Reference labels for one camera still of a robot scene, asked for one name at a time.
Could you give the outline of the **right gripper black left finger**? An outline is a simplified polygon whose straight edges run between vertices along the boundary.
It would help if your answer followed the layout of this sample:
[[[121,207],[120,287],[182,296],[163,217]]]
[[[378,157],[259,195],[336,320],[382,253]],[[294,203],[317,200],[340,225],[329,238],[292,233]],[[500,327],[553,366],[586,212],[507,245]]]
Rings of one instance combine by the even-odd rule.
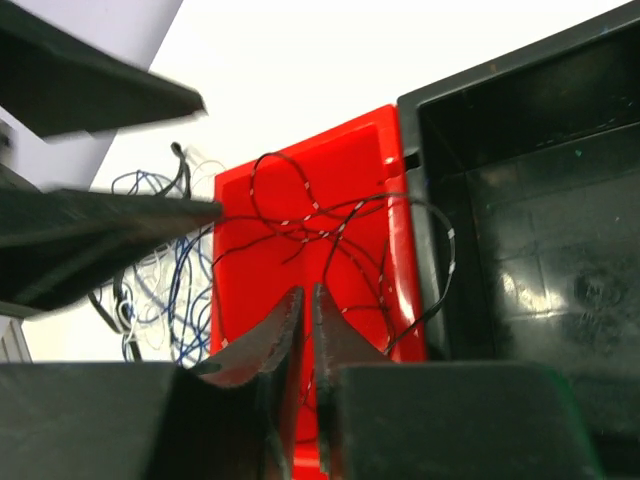
[[[288,479],[304,291],[202,364],[5,364],[5,479]]]

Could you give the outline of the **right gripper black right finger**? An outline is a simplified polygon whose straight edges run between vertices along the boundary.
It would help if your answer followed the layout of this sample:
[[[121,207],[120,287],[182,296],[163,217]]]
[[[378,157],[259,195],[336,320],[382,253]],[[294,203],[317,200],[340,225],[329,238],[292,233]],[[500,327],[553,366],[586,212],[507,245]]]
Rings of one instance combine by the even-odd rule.
[[[312,294],[318,450],[332,479],[601,479],[567,382],[501,361],[396,363]]]

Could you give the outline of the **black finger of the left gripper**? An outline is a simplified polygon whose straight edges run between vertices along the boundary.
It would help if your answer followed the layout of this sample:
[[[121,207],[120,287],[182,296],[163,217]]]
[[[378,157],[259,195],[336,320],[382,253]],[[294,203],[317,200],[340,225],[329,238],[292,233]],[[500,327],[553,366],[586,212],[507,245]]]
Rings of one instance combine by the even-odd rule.
[[[205,109],[199,92],[124,63],[11,1],[1,3],[1,107],[42,139]]]
[[[1,307],[72,304],[152,251],[218,220],[218,202],[76,190],[1,192]]]

